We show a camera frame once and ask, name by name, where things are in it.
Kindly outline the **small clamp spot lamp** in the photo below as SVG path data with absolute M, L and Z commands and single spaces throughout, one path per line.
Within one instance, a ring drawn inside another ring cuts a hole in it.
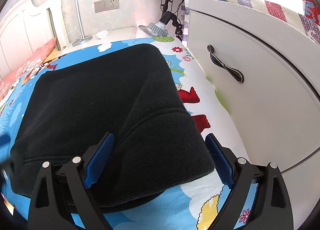
M 172 26 L 175 27 L 176 38 L 178 38 L 182 42 L 182 24 L 177 15 L 170 11 L 164 12 L 159 19 L 159 22 L 150 22 L 147 26 L 140 25 L 138 26 L 138 28 L 151 37 L 167 37 L 169 32 L 166 30 L 166 25 L 170 21 L 172 22 Z

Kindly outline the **yellow pillow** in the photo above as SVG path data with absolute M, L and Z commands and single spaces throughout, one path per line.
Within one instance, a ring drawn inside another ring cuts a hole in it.
M 45 62 L 50 62 L 53 59 L 56 59 L 57 57 L 59 57 L 61 54 L 61 51 L 58 51 L 57 49 L 53 49 L 53 51 L 46 57 L 46 59 L 43 61 L 43 63 Z

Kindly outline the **white wooden headboard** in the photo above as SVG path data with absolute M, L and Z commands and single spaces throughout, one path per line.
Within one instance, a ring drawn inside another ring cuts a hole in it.
M 69 45 L 61 0 L 15 3 L 1 20 L 1 78 L 24 64 L 36 49 L 56 38 L 57 49 Z

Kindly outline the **striped patchwork cloth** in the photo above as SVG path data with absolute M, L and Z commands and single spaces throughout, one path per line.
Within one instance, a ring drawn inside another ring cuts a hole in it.
M 248 8 L 253 8 L 259 12 L 271 15 L 278 18 L 292 27 L 295 27 L 300 32 L 308 36 L 315 43 L 319 44 L 319 25 L 314 23 L 306 16 L 294 12 L 277 3 L 266 0 L 216 0 L 242 5 Z

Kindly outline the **white drawer cabinet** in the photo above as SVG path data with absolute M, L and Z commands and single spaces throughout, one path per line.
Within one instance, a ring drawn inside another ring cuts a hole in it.
M 244 83 L 212 63 L 207 46 Z M 319 45 L 234 3 L 189 1 L 187 46 L 220 93 L 251 162 L 275 162 L 299 228 L 319 201 Z

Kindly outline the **silver lamp pole with base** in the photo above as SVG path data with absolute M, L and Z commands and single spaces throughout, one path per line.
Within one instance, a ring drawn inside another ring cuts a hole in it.
M 81 44 L 84 44 L 84 43 L 86 43 L 86 42 L 88 42 L 88 41 L 93 39 L 92 35 L 85 36 L 84 29 L 83 29 L 83 26 L 82 26 L 82 21 L 81 21 L 80 8 L 79 8 L 79 1 L 78 0 L 75 0 L 75 8 L 76 8 L 76 16 L 77 16 L 78 23 L 79 23 L 79 30 L 77 32 L 75 32 L 75 34 L 74 34 L 75 42 L 72 43 L 72 46 L 81 45 Z

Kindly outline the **blue cartoon bed sheet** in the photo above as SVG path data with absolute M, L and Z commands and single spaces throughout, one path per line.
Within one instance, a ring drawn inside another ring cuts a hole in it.
M 174 38 L 131 39 L 80 49 L 26 71 L 1 100 L 1 133 L 15 140 L 36 81 L 46 72 L 66 68 L 138 44 L 156 46 L 171 70 L 184 106 L 202 136 L 213 133 L 238 157 L 247 157 L 239 134 L 218 92 L 205 78 L 191 53 Z M 114 229 L 208 229 L 217 216 L 224 189 L 217 172 L 166 190 L 137 208 L 106 214 Z

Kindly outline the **pink floral pillow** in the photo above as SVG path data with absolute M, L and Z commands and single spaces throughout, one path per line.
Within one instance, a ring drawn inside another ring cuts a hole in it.
M 19 79 L 26 71 L 32 70 L 36 66 L 43 64 L 45 59 L 55 49 L 56 38 L 52 38 L 42 47 L 36 49 L 35 53 L 26 59 L 25 63 L 18 68 L 15 68 L 11 73 L 6 75 L 1 80 L 1 100 L 4 99 L 11 86 Z

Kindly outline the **grey wall socket plate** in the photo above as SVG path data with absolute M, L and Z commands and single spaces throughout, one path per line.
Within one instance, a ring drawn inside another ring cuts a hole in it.
M 95 13 L 119 9 L 119 0 L 100 0 L 94 2 Z

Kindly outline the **black fleece pants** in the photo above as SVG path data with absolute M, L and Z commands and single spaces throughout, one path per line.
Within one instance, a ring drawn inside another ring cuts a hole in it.
M 106 133 L 114 147 L 90 188 L 104 213 L 142 205 L 214 170 L 163 55 L 138 44 L 40 76 L 10 151 L 12 191 L 31 197 L 43 162 L 64 164 Z

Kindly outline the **white nightstand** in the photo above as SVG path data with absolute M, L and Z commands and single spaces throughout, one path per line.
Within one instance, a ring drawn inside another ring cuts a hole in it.
M 129 28 L 112 30 L 108 33 L 108 36 L 104 36 L 102 39 L 97 39 L 96 35 L 93 35 L 93 39 L 83 44 L 66 47 L 60 52 L 59 56 L 62 56 L 74 51 L 78 51 L 83 48 L 87 48 L 91 46 L 99 46 L 107 42 L 116 42 L 116 41 L 122 41 L 122 40 L 135 39 L 136 33 L 137 33 L 136 27 L 129 27 Z

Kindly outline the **red box on cabinet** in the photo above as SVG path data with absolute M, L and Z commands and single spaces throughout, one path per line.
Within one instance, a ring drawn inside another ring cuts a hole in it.
M 303 11 L 306 18 L 319 25 L 320 11 L 314 0 L 303 0 Z

